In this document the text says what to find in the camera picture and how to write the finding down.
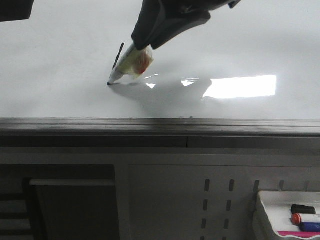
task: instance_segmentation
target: whiteboard tray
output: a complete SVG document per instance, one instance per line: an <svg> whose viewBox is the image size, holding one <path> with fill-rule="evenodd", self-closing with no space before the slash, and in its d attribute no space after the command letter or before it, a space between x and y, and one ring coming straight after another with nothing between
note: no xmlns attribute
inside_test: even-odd
<svg viewBox="0 0 320 240"><path fill-rule="evenodd" d="M320 210L320 192L260 191L253 218L253 230L259 240L320 240L319 236L301 238L281 236L278 232L300 232L291 222L293 204L313 206Z"/></svg>

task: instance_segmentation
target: pegboard panel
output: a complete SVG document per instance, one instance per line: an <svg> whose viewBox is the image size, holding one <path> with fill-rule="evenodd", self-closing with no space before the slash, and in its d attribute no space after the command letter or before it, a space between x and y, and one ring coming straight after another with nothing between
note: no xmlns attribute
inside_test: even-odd
<svg viewBox="0 0 320 240"><path fill-rule="evenodd" d="M307 167L131 165L133 240L246 240L259 190L320 191Z"/></svg>

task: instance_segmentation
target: blue marker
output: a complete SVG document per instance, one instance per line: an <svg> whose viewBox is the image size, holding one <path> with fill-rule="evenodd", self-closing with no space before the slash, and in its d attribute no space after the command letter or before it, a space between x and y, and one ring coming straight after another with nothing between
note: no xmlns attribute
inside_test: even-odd
<svg viewBox="0 0 320 240"><path fill-rule="evenodd" d="M302 222L300 224L302 232L320 232L320 223L318 222Z"/></svg>

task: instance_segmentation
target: marker cap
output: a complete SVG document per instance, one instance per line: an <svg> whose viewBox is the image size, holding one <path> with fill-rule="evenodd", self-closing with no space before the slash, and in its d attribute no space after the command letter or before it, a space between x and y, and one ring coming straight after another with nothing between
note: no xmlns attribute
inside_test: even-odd
<svg viewBox="0 0 320 240"><path fill-rule="evenodd" d="M302 222L300 214L299 213L292 214L291 221L294 225L299 225Z"/></svg>
<svg viewBox="0 0 320 240"><path fill-rule="evenodd" d="M292 214L316 214L316 209L313 206L297 205L291 206Z"/></svg>

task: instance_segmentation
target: red marker cap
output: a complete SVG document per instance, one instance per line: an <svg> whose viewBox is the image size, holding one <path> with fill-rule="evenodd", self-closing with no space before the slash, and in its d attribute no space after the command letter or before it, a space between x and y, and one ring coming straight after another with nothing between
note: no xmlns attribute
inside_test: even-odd
<svg viewBox="0 0 320 240"><path fill-rule="evenodd" d="M291 221L295 225L299 225L302 222L301 216L299 213L292 214Z"/></svg>

